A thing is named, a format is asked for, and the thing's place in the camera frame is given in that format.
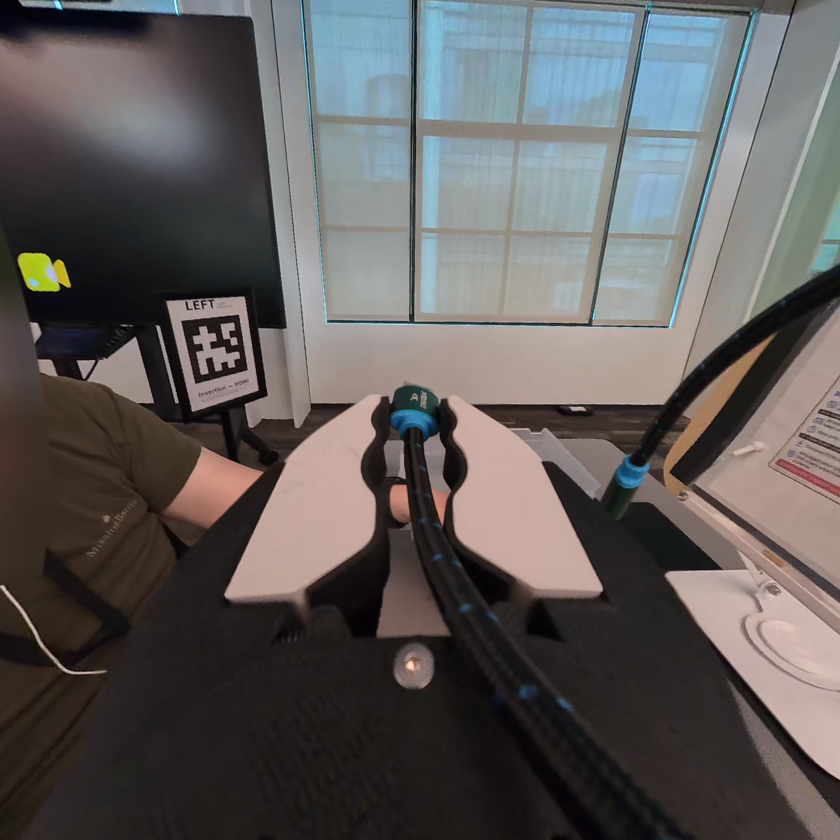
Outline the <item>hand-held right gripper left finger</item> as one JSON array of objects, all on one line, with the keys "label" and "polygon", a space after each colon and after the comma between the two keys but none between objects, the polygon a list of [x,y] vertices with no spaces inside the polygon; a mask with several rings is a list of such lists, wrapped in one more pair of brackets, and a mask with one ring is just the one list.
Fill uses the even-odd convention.
[{"label": "hand-held right gripper left finger", "polygon": [[367,607],[382,594],[390,406],[368,395],[292,452],[227,585],[229,602]]}]

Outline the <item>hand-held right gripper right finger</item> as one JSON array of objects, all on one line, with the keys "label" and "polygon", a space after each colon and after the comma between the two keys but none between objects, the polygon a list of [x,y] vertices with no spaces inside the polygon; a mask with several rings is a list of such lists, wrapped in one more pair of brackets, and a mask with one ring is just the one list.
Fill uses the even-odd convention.
[{"label": "hand-held right gripper right finger", "polygon": [[583,600],[602,583],[540,457],[459,396],[440,404],[449,485],[446,532],[457,552],[513,600]]}]

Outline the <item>person's left forearm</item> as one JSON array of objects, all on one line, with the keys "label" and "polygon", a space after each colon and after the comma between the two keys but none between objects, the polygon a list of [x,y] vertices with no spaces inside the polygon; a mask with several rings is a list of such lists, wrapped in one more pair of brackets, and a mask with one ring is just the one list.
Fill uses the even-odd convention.
[{"label": "person's left forearm", "polygon": [[167,520],[208,530],[230,509],[263,472],[201,448],[183,488],[161,510]]}]

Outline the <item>person's left hand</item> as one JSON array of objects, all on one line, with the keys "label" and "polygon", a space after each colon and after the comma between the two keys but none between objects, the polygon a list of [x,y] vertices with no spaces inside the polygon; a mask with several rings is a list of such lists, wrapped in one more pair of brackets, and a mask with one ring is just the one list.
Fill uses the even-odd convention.
[{"label": "person's left hand", "polygon": [[[407,488],[408,492],[408,500],[410,506],[410,492]],[[441,523],[445,521],[445,510],[448,501],[448,493],[446,491],[437,490],[435,488],[431,489],[432,498],[434,499],[434,504],[437,512],[437,518]]]}]

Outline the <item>clear plastic bin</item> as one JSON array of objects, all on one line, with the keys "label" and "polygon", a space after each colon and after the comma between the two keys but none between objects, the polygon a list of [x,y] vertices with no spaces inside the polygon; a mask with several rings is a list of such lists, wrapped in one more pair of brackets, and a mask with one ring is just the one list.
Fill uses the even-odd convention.
[{"label": "clear plastic bin", "polygon": [[561,439],[548,428],[533,432],[527,428],[511,430],[541,458],[554,463],[591,499],[601,499],[615,469],[625,455],[607,440],[599,438]]}]

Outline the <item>black framed marker sign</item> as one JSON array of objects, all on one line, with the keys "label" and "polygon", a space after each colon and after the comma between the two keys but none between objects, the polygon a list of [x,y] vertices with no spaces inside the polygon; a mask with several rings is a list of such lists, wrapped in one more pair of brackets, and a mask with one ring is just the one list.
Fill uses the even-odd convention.
[{"label": "black framed marker sign", "polygon": [[188,423],[267,396],[250,288],[162,292],[159,300],[175,393]]}]

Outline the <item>person's torso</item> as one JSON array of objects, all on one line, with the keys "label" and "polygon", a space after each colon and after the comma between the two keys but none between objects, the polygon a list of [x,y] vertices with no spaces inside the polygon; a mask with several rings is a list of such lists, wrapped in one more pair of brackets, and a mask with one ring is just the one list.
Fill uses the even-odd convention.
[{"label": "person's torso", "polygon": [[[128,627],[184,553],[161,514],[201,453],[193,439],[107,386],[41,375],[47,437],[46,552]],[[87,652],[67,675],[37,648],[2,657],[1,829],[20,838],[77,760],[98,696],[126,638],[42,574],[7,584],[58,658]]]}]

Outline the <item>white board stand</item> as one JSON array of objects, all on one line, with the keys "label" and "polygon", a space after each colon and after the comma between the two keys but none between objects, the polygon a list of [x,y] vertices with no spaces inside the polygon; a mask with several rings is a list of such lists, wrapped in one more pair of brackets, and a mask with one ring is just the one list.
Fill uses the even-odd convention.
[{"label": "white board stand", "polygon": [[734,548],[741,566],[672,571],[668,582],[794,743],[838,780],[838,589],[696,492],[679,498]]}]

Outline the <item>white instruction sheet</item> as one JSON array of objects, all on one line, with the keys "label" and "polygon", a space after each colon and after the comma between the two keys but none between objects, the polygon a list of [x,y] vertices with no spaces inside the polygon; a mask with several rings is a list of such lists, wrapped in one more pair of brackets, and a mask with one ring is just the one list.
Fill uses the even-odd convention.
[{"label": "white instruction sheet", "polygon": [[820,330],[697,488],[833,586],[839,575],[839,326]]}]

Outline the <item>large grid window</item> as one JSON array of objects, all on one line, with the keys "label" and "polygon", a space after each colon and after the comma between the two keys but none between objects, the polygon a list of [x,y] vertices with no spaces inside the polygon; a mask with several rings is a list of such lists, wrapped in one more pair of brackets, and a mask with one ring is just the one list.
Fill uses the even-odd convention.
[{"label": "large grid window", "polygon": [[326,319],[673,327],[756,16],[301,2]]}]

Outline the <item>large black tv screen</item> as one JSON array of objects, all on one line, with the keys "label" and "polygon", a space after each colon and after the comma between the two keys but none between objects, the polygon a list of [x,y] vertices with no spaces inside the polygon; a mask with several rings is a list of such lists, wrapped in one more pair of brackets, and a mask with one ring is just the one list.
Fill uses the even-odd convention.
[{"label": "large black tv screen", "polygon": [[2,229],[31,322],[159,322],[251,290],[283,329],[250,17],[2,2]]}]

